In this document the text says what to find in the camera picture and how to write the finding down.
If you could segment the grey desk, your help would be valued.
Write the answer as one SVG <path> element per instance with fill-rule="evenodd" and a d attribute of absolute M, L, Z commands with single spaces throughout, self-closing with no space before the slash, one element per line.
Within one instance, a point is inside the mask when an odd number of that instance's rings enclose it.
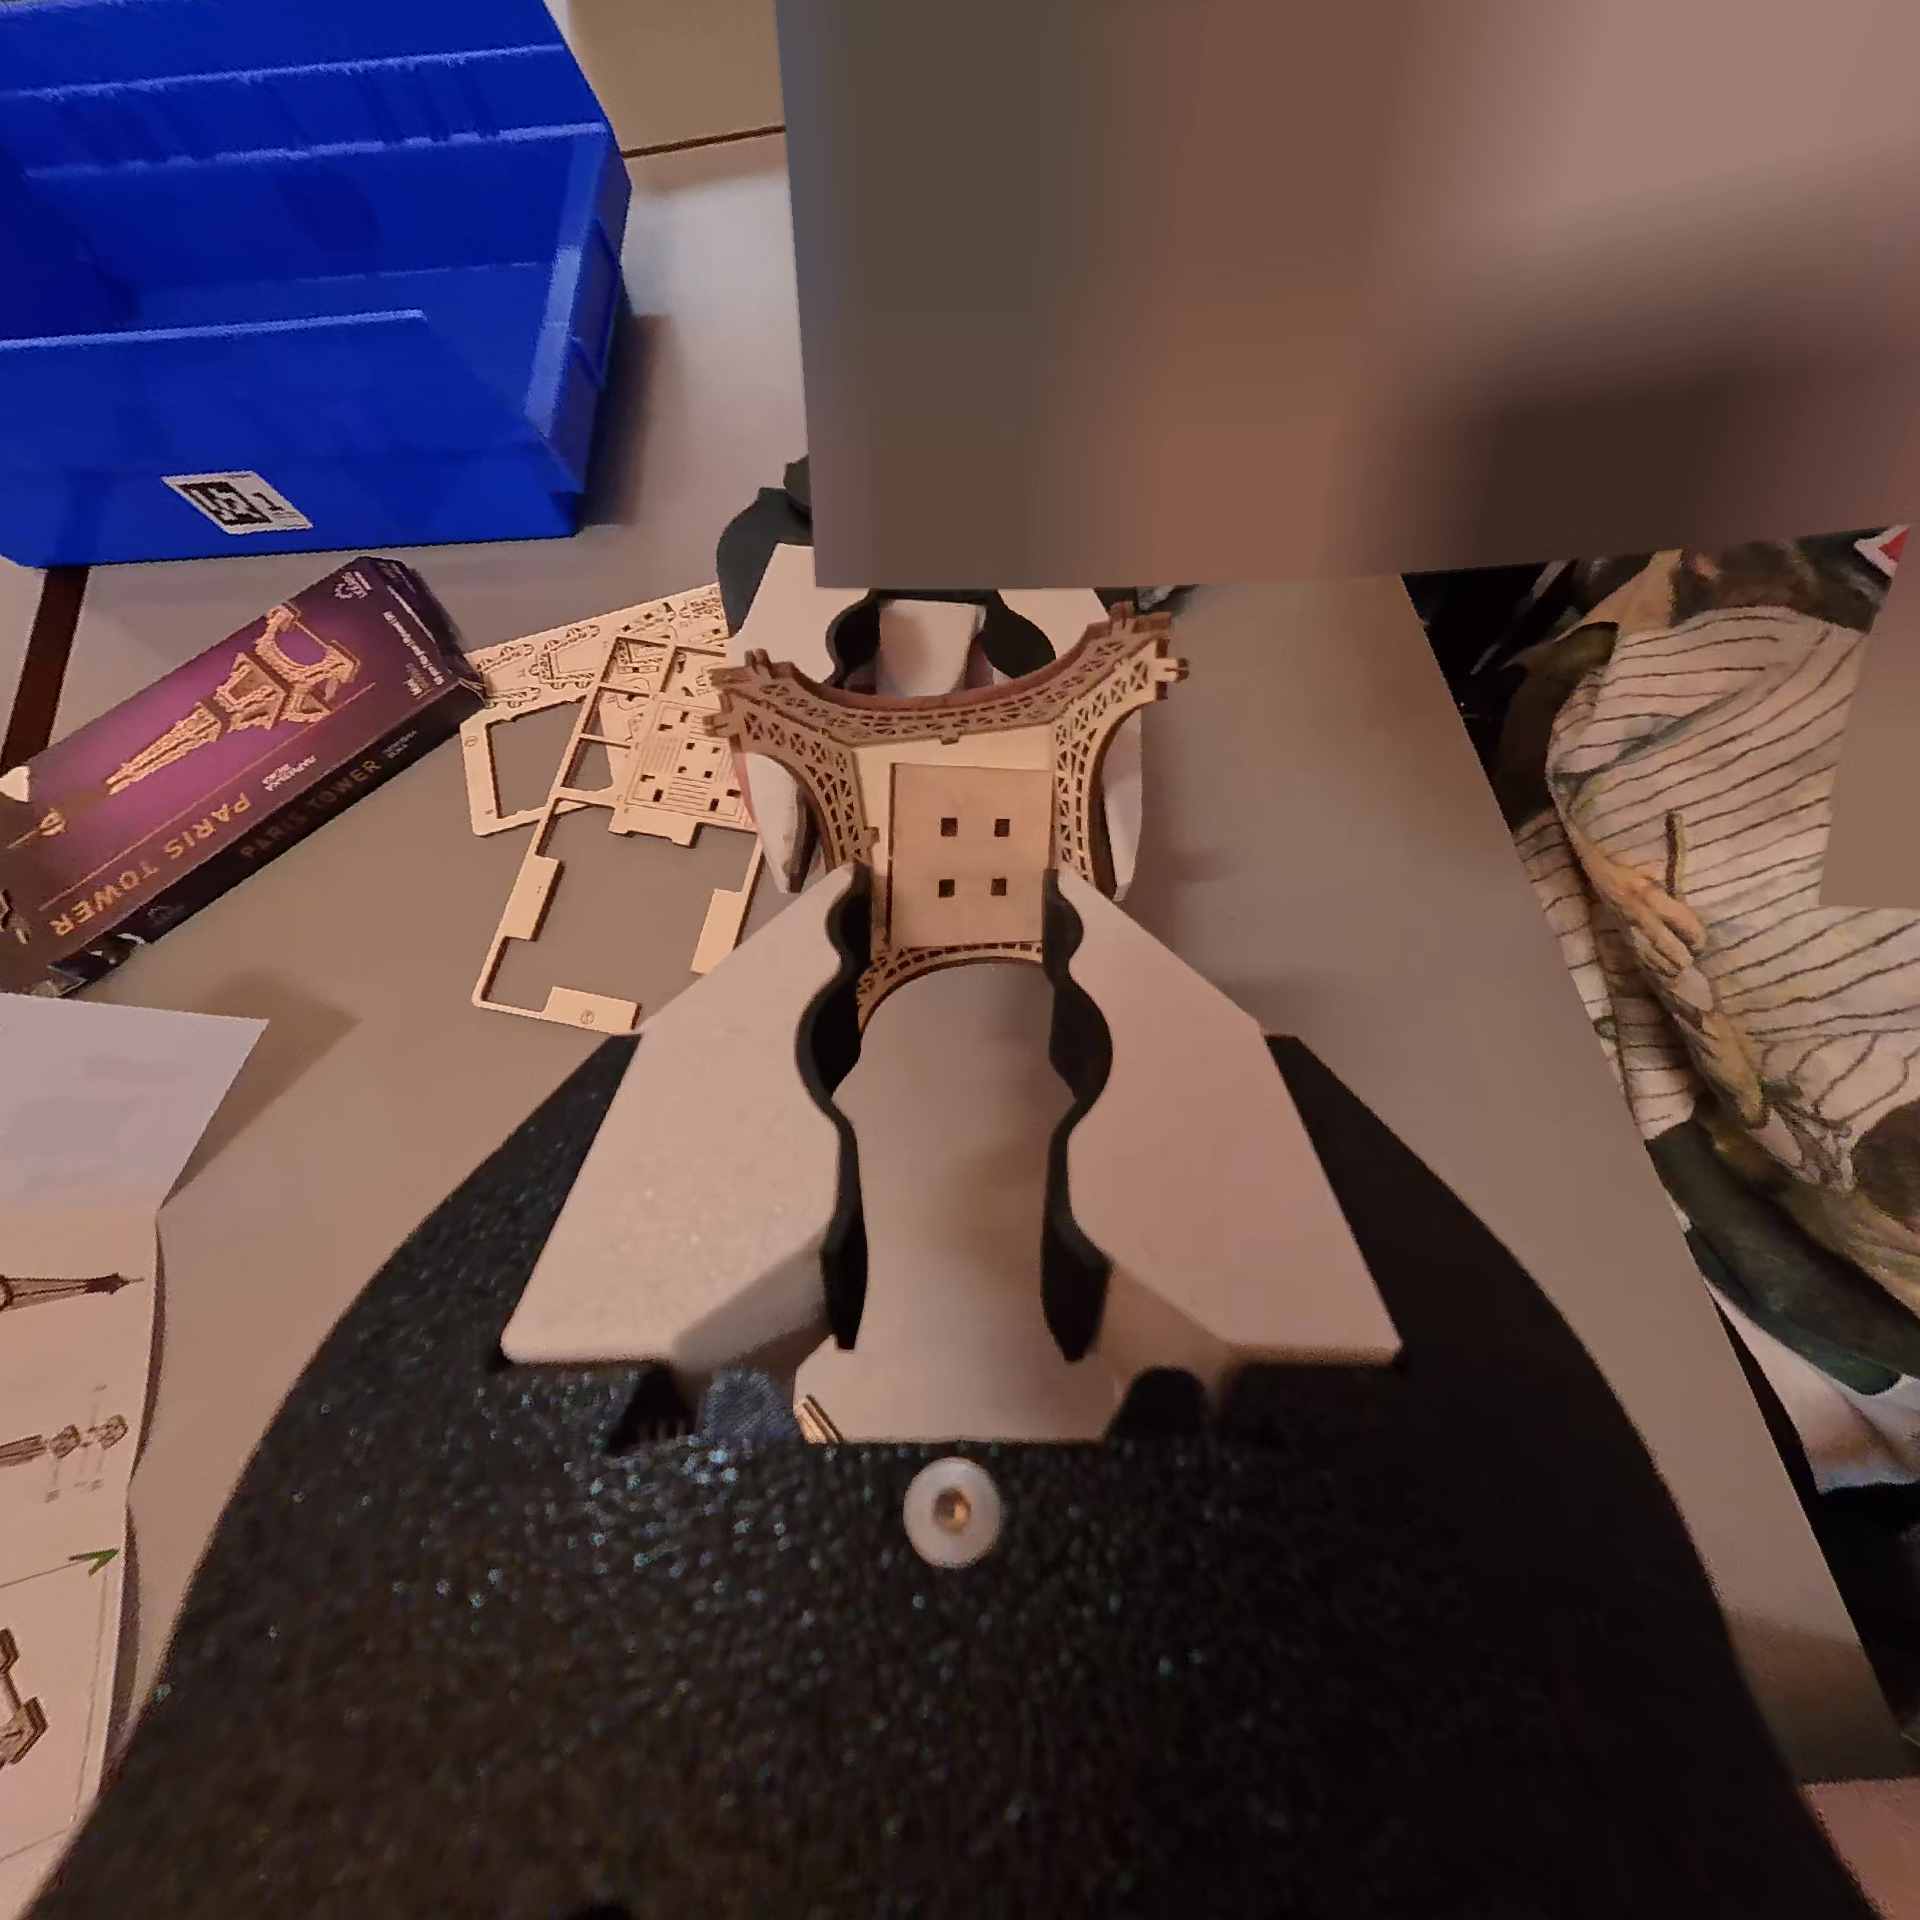
<path fill-rule="evenodd" d="M 805 449 L 781 139 L 629 170 L 605 520 L 399 552 L 476 646 L 707 584 L 722 526 Z M 1189 682 L 1144 728 L 1128 910 L 1301 1038 L 1567 1320 L 1692 1527 L 1792 1768 L 1908 1772 L 1400 582 L 1205 591 L 1179 648 Z M 270 1025 L 159 1217 L 138 1694 L 317 1345 L 591 1049 L 471 1007 L 515 854 L 471 834 L 442 748 L 99 987 Z"/>

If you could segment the empty wooden frame sheet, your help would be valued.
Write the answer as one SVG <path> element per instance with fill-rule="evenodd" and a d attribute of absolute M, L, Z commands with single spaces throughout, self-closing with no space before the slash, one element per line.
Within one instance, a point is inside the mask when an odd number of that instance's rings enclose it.
<path fill-rule="evenodd" d="M 627 1038 L 738 947 L 762 883 L 762 841 L 756 830 L 715 825 L 685 848 L 612 832 L 614 777 L 597 698 L 582 698 L 551 791 L 530 816 L 471 1002 Z"/>

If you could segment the blue plastic bin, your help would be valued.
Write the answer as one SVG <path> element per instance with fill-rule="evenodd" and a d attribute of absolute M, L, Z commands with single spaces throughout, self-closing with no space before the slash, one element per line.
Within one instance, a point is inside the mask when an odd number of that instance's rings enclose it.
<path fill-rule="evenodd" d="M 4 559 L 571 538 L 630 184 L 540 3 L 2 7 Z"/>

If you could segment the wooden tower base model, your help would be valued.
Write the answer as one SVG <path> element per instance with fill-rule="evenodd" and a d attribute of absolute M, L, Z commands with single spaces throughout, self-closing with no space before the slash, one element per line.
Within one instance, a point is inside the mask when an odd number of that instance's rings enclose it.
<path fill-rule="evenodd" d="M 915 977 L 1038 966 L 1047 874 L 1116 897 L 1103 763 L 1122 726 L 1187 676 L 1167 614 L 1117 603 L 1055 656 L 999 592 L 970 592 L 981 676 L 964 665 L 955 690 L 867 690 L 892 601 L 867 592 L 835 618 L 827 684 L 762 649 L 711 679 L 708 731 L 795 777 L 832 874 L 868 872 L 859 1025 Z"/>

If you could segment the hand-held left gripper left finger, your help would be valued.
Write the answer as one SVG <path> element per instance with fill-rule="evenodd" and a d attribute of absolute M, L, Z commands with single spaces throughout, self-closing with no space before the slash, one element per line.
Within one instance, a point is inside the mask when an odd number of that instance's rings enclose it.
<path fill-rule="evenodd" d="M 868 1291 L 855 1129 L 872 874 L 819 881 L 639 1031 L 501 1352 L 790 1372 L 858 1342 Z"/>

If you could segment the folded instruction booklet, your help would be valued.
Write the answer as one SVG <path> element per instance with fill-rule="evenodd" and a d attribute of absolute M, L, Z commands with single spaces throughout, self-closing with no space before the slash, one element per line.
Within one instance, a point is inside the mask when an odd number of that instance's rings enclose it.
<path fill-rule="evenodd" d="M 28 1911 L 103 1779 L 157 1217 L 262 1028 L 4 998 L 4 1915 Z"/>

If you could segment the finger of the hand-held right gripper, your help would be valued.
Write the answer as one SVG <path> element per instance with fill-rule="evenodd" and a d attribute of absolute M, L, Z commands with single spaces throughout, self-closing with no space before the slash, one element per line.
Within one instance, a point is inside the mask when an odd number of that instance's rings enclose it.
<path fill-rule="evenodd" d="M 736 636 L 736 768 L 775 884 L 871 867 L 880 841 L 859 751 L 885 742 L 880 598 L 819 588 L 812 550 L 778 550 Z"/>
<path fill-rule="evenodd" d="M 1122 902 L 1135 875 L 1143 832 L 1143 720 L 1132 711 L 1110 735 L 1102 759 L 1102 808 L 1110 856 L 1110 898 Z"/>

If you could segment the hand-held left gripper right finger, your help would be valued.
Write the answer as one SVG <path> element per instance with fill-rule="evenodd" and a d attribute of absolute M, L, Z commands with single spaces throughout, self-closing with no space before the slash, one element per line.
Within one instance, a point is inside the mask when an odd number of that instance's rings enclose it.
<path fill-rule="evenodd" d="M 1388 1364 L 1400 1336 L 1258 1020 L 1071 872 L 1043 887 L 1043 1312 L 1069 1362 L 1224 1388 Z"/>

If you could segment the person's white printed t-shirt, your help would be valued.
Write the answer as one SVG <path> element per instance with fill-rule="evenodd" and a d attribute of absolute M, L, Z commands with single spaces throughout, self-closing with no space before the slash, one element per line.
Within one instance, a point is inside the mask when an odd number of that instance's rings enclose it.
<path fill-rule="evenodd" d="M 1915 1484 L 1917 931 L 1819 898 L 1878 535 L 1646 561 L 1495 791 L 1703 1280 L 1823 1492 Z"/>

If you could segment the purple puzzle box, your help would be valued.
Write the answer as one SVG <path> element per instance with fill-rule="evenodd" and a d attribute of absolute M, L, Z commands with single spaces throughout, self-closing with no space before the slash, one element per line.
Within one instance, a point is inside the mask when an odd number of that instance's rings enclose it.
<path fill-rule="evenodd" d="M 4 775 L 2 987 L 63 998 L 458 737 L 426 578 L 357 559 Z"/>

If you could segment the wooden sheet with ornate cutouts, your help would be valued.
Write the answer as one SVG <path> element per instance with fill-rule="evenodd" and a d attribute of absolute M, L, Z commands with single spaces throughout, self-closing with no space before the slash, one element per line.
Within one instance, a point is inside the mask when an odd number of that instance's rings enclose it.
<path fill-rule="evenodd" d="M 541 634 L 503 641 L 468 655 L 468 665 L 485 687 L 486 707 L 522 714 L 582 698 L 619 643 L 638 648 L 690 646 L 696 652 L 725 655 L 726 636 L 722 592 L 718 584 L 708 584 Z"/>

